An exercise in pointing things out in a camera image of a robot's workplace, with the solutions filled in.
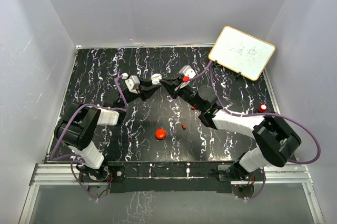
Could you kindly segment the white earbud charging case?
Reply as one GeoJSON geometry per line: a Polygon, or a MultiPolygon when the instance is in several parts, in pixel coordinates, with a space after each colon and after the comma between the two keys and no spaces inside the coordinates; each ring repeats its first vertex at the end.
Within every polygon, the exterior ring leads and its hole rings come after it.
{"type": "Polygon", "coordinates": [[[153,74],[151,76],[151,83],[154,86],[161,85],[160,81],[162,80],[162,75],[161,74],[153,74]]]}

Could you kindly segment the red earbud charging case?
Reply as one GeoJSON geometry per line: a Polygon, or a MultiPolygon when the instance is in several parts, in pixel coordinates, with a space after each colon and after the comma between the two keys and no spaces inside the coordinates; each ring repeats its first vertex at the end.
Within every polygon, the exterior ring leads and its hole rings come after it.
{"type": "Polygon", "coordinates": [[[157,140],[164,140],[166,137],[167,133],[163,128],[159,128],[155,132],[155,137],[157,140]]]}

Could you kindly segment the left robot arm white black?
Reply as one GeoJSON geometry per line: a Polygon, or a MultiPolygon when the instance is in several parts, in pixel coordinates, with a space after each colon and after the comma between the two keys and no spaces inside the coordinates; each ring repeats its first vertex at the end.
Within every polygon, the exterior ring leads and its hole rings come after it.
{"type": "Polygon", "coordinates": [[[96,127],[120,125],[129,103],[149,99],[161,87],[161,79],[161,74],[154,74],[150,79],[122,74],[115,79],[118,92],[111,102],[103,106],[71,104],[55,127],[54,138],[74,152],[74,160],[80,162],[77,170],[96,181],[107,179],[109,169],[104,156],[93,143],[96,127]]]}

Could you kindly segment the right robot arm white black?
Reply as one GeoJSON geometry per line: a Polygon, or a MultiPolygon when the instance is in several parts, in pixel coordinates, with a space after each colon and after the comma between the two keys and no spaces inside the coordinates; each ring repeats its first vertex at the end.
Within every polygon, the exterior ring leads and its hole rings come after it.
{"type": "Polygon", "coordinates": [[[217,130],[227,130],[255,139],[257,147],[243,153],[218,175],[247,180],[254,171],[265,166],[283,167],[301,144],[292,127],[277,114],[234,116],[220,106],[212,87],[192,88],[182,78],[163,79],[160,83],[172,98],[180,97],[200,111],[201,123],[217,130]]]}

